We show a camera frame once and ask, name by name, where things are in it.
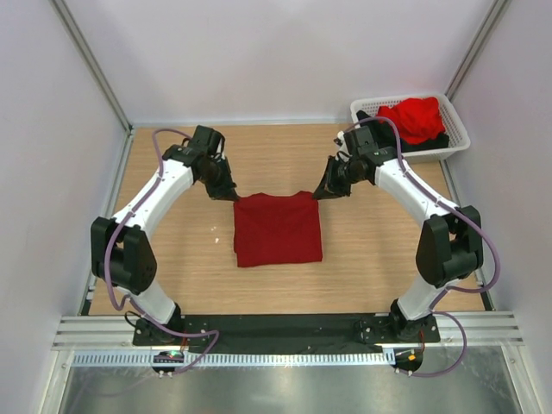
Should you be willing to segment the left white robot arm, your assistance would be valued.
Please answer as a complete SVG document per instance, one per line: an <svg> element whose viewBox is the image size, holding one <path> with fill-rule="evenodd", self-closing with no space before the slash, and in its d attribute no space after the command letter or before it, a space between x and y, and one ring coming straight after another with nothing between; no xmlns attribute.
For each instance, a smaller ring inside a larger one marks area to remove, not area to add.
<svg viewBox="0 0 552 414"><path fill-rule="evenodd" d="M91 224L91 272L107 287L113 308L131 304L165 345L188 338L179 305L156 279L157 261L149 241L173 203L197 182L212 200L238 200L219 131L199 125L166 151L154 146L157 168L134 198L110 218Z"/></svg>

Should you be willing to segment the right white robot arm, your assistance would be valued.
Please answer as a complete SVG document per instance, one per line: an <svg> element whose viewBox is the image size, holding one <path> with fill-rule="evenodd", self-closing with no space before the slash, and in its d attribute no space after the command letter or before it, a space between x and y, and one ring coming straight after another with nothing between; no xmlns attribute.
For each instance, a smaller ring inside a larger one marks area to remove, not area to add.
<svg viewBox="0 0 552 414"><path fill-rule="evenodd" d="M483 264L480 213L459 207L426 184L395 147L381 147L369 127L338 133L312 197L348 197L353 185L367 181L398 201L420 226L416 251L417 277L392 302L388 329L401 342L414 340L449 288Z"/></svg>

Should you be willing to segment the dark red t-shirt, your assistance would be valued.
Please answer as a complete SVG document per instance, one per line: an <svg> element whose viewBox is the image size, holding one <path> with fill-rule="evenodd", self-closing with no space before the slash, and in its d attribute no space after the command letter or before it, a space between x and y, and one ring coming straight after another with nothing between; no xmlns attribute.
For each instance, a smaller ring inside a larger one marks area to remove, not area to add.
<svg viewBox="0 0 552 414"><path fill-rule="evenodd" d="M234 202L234 252L243 268L322 261L318 201L299 191L257 193Z"/></svg>

